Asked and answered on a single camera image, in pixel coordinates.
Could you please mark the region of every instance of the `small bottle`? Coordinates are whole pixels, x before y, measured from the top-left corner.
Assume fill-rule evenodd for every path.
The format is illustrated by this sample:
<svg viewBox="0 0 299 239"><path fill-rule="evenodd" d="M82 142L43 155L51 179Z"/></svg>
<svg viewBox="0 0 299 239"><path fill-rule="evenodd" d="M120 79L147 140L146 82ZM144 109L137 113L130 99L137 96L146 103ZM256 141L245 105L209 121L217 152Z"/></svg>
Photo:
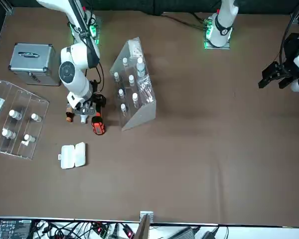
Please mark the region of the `small bottle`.
<svg viewBox="0 0 299 239"><path fill-rule="evenodd" d="M123 115L126 116L127 109L126 109L125 104L121 104L121 111L122 111Z"/></svg>
<svg viewBox="0 0 299 239"><path fill-rule="evenodd" d="M138 70L138 76L143 77L145 76L145 64L143 62L143 58L139 57L138 62L136 64L136 69Z"/></svg>
<svg viewBox="0 0 299 239"><path fill-rule="evenodd" d="M129 66L128 59L126 57L123 58L123 66L124 67L128 67Z"/></svg>
<svg viewBox="0 0 299 239"><path fill-rule="evenodd" d="M81 115L81 123L86 123L87 115Z"/></svg>
<svg viewBox="0 0 299 239"><path fill-rule="evenodd" d="M41 122L41 120L42 120L42 118L40 116L38 116L37 114L32 114L31 118L37 122Z"/></svg>
<svg viewBox="0 0 299 239"><path fill-rule="evenodd" d="M73 118L74 118L73 108L69 103L66 106L65 114L66 114L66 121L73 122Z"/></svg>
<svg viewBox="0 0 299 239"><path fill-rule="evenodd" d="M29 141L29 142L35 142L35 137L33 137L33 136L29 135L29 134L26 134L24 136L24 140L25 141Z"/></svg>
<svg viewBox="0 0 299 239"><path fill-rule="evenodd" d="M11 130L8 130L6 128L2 129L2 135L6 138L14 139L16 134L15 132L12 132Z"/></svg>
<svg viewBox="0 0 299 239"><path fill-rule="evenodd" d="M9 115L16 120L20 120L22 118L22 115L18 111L14 110L10 110Z"/></svg>
<svg viewBox="0 0 299 239"><path fill-rule="evenodd" d="M133 93L132 98L133 98L135 108L138 109L139 108L139 96L138 96L138 94Z"/></svg>
<svg viewBox="0 0 299 239"><path fill-rule="evenodd" d="M117 73L117 72L114 73L114 79L115 79L116 83L120 82L119 73Z"/></svg>
<svg viewBox="0 0 299 239"><path fill-rule="evenodd" d="M119 89L119 97L120 97L121 99L124 98L124 91L123 91L123 89Z"/></svg>
<svg viewBox="0 0 299 239"><path fill-rule="evenodd" d="M129 83L130 83L130 86L134 86L134 76L133 75L130 75L129 76Z"/></svg>

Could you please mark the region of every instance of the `plastic vial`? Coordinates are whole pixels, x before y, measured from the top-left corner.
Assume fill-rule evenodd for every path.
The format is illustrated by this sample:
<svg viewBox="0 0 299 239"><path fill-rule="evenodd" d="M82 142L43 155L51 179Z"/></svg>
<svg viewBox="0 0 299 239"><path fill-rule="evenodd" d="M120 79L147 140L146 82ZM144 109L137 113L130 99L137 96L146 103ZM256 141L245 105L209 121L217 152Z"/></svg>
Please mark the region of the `plastic vial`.
<svg viewBox="0 0 299 239"><path fill-rule="evenodd" d="M138 62L136 64L136 69L138 70L138 76L143 77L145 76L145 64L143 62L143 58L139 57Z"/></svg>
<svg viewBox="0 0 299 239"><path fill-rule="evenodd" d="M37 114L32 114L31 118L37 122L41 122L41 120L42 120L42 118L40 116L38 116Z"/></svg>
<svg viewBox="0 0 299 239"><path fill-rule="evenodd" d="M35 142L35 137L33 137L33 136L29 135L29 134L26 134L24 136L24 140L25 141L29 141L29 142Z"/></svg>
<svg viewBox="0 0 299 239"><path fill-rule="evenodd" d="M135 108L138 109L139 108L139 96L138 96L138 94L133 93L132 98L133 98Z"/></svg>
<svg viewBox="0 0 299 239"><path fill-rule="evenodd" d="M11 130L8 130L6 128L2 129L2 135L6 138L11 138L11 139L14 139L16 136L15 132L12 132Z"/></svg>
<svg viewBox="0 0 299 239"><path fill-rule="evenodd" d="M114 78L117 83L120 82L120 76L117 72L114 73Z"/></svg>
<svg viewBox="0 0 299 239"><path fill-rule="evenodd" d="M125 104L121 104L121 111L122 111L123 115L126 116L127 109L126 109Z"/></svg>
<svg viewBox="0 0 299 239"><path fill-rule="evenodd" d="M18 111L14 110L10 110L9 115L16 120L20 120L22 118L22 115Z"/></svg>
<svg viewBox="0 0 299 239"><path fill-rule="evenodd" d="M119 89L119 96L120 96L121 99L124 98L124 91L123 91L123 89Z"/></svg>
<svg viewBox="0 0 299 239"><path fill-rule="evenodd" d="M128 59L126 57L123 58L123 66L128 67Z"/></svg>
<svg viewBox="0 0 299 239"><path fill-rule="evenodd" d="M129 83L130 83L130 86L134 86L134 76L133 75L129 76Z"/></svg>
<svg viewBox="0 0 299 239"><path fill-rule="evenodd" d="M81 116L81 123L86 123L87 115L80 115Z"/></svg>

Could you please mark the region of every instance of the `clear acrylic stand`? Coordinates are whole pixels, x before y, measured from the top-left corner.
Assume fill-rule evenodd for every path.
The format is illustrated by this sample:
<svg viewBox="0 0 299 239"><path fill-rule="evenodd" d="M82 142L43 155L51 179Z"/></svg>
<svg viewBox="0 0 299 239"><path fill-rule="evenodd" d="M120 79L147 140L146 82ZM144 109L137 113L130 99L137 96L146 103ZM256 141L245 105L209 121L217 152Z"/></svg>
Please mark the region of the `clear acrylic stand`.
<svg viewBox="0 0 299 239"><path fill-rule="evenodd" d="M0 153L32 159L48 106L47 100L0 80ZM10 110L19 112L22 118L20 120L12 118L9 116ZM39 115L42 120L34 121L31 118L32 114ZM2 135L4 128L14 132L15 137L4 137ZM26 134L34 137L35 141L25 141Z"/></svg>
<svg viewBox="0 0 299 239"><path fill-rule="evenodd" d="M137 71L138 58L142 57L145 63L145 75L140 77ZM123 59L127 58L127 63L123 64ZM130 129L142 123L153 120L156 117L156 99L151 85L149 71L146 66L140 39L128 40L122 48L110 69L115 82L115 104L120 114L120 125L122 131ZM129 82L129 76L133 75L134 85ZM124 97L119 96L119 89L124 91ZM133 101L133 93L137 93L138 101ZM125 104L126 112L122 112L121 104Z"/></svg>

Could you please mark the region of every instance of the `metal briefcase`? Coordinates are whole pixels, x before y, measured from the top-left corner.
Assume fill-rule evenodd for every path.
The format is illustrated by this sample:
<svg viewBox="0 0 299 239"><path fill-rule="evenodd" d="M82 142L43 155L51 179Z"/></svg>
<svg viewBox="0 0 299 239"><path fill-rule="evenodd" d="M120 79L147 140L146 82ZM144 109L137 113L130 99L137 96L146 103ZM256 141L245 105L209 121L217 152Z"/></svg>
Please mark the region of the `metal briefcase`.
<svg viewBox="0 0 299 239"><path fill-rule="evenodd" d="M59 57L52 44L16 43L8 68L28 85L60 85Z"/></svg>

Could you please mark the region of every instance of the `brown table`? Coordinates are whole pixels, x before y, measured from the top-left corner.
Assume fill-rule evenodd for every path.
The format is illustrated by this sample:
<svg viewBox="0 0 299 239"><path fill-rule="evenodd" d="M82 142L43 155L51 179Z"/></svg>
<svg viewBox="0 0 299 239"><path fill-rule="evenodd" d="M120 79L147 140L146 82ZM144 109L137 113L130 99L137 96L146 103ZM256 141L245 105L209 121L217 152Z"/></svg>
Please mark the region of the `brown table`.
<svg viewBox="0 0 299 239"><path fill-rule="evenodd" d="M65 121L67 89L28 86L7 70L15 42L71 41L65 14L16 8L0 39L0 79L50 101L32 161L0 154L0 215L299 226L299 93L258 89L289 21L239 15L231 50L204 50L202 32L141 12L98 12L108 131ZM176 14L196 23L189 14ZM121 132L109 70L139 36L156 119ZM89 79L97 79L95 70ZM63 170L61 146L88 144L85 167Z"/></svg>

